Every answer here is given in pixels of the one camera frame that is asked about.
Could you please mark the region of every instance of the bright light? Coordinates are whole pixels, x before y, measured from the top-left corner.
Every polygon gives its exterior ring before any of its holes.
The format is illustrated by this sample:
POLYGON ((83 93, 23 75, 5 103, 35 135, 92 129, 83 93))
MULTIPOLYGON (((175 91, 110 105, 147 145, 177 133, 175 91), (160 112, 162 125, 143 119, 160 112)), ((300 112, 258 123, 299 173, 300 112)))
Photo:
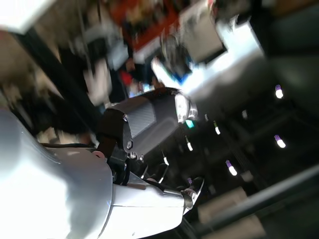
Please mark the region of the bright light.
POLYGON ((164 163, 165 163, 167 166, 169 166, 169 163, 168 163, 168 160, 167 160, 166 157, 164 157, 164 163))
POLYGON ((275 89, 276 89, 276 96, 278 99, 281 99, 282 97, 284 97, 284 93, 280 85, 276 85, 275 89))
POLYGON ((185 122, 186 122, 188 128, 194 128, 195 127, 193 121, 187 119, 185 122))
POLYGON ((219 128, 218 127, 215 127, 215 131, 218 135, 220 135, 220 131, 219 131, 219 128))
POLYGON ((185 120, 188 117, 188 111, 189 111, 188 99, 182 94, 175 96, 175 106, 176 106, 176 114, 177 114, 178 122, 179 123, 185 122, 185 120))
POLYGON ((159 183, 162 183, 163 179, 164 179, 164 177, 162 177, 162 178, 160 179, 159 183))
POLYGON ((284 97, 283 91, 282 90, 276 90, 276 96, 278 99, 281 99, 284 97))
POLYGON ((277 144, 279 145, 280 148, 285 148, 285 147, 286 147, 286 144, 283 142, 282 139, 279 139, 279 140, 277 141, 277 144))
POLYGON ((187 146, 188 146, 189 151, 193 151, 193 148, 192 148, 190 142, 187 143, 187 146))
POLYGON ((233 176, 237 175, 237 171, 234 168, 234 166, 230 166, 228 169, 229 169, 229 172, 231 173, 231 175, 233 175, 233 176))
POLYGON ((9 0, 0 2, 0 29, 24 34, 55 0, 9 0))
POLYGON ((275 135, 275 140, 277 142, 277 144, 279 145, 280 148, 285 148, 286 144, 284 143, 284 141, 279 137, 279 135, 275 135))

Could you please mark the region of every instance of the pipe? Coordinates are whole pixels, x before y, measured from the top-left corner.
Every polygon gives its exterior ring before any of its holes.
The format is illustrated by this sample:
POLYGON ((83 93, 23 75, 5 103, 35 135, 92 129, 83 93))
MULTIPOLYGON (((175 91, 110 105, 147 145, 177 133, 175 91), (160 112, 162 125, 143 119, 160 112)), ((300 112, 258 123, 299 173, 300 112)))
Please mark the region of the pipe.
POLYGON ((286 198, 296 191, 302 191, 305 184, 319 176, 319 165, 316 165, 302 173, 275 184, 259 193, 249 197, 246 201, 229 208, 216 216, 206 224, 197 223, 194 229, 198 236, 204 236, 212 231, 223 228, 244 217, 250 216, 264 209, 280 199, 286 198))

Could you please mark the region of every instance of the metal bolt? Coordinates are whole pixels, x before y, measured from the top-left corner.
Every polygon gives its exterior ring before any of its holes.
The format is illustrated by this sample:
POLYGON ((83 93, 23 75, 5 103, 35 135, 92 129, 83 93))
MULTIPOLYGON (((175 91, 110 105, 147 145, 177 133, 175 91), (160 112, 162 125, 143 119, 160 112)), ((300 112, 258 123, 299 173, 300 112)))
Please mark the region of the metal bolt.
POLYGON ((131 152, 130 156, 131 156, 131 159, 135 159, 137 157, 136 153, 134 153, 134 152, 131 152))
POLYGON ((133 142, 130 140, 128 145, 126 146, 127 149, 131 149, 133 147, 133 142))

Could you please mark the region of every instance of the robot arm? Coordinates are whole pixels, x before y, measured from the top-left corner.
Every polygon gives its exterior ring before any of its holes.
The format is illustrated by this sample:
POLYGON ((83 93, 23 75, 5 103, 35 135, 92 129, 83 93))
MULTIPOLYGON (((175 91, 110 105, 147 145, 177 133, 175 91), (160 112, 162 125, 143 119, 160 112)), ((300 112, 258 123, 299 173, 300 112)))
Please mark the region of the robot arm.
POLYGON ((178 90, 156 89, 105 111, 98 125, 98 150, 109 158, 117 144, 130 158, 143 159, 178 128, 178 123, 195 117, 196 106, 178 90))

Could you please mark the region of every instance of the green light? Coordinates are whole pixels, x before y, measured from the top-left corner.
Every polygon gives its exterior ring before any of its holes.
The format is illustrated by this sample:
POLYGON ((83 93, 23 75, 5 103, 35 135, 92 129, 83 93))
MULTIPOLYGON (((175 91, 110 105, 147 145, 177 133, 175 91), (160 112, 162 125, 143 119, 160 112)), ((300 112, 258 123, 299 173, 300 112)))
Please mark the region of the green light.
POLYGON ((188 128, 194 128, 195 127, 193 121, 191 121, 191 120, 186 120, 185 123, 187 124, 188 128))

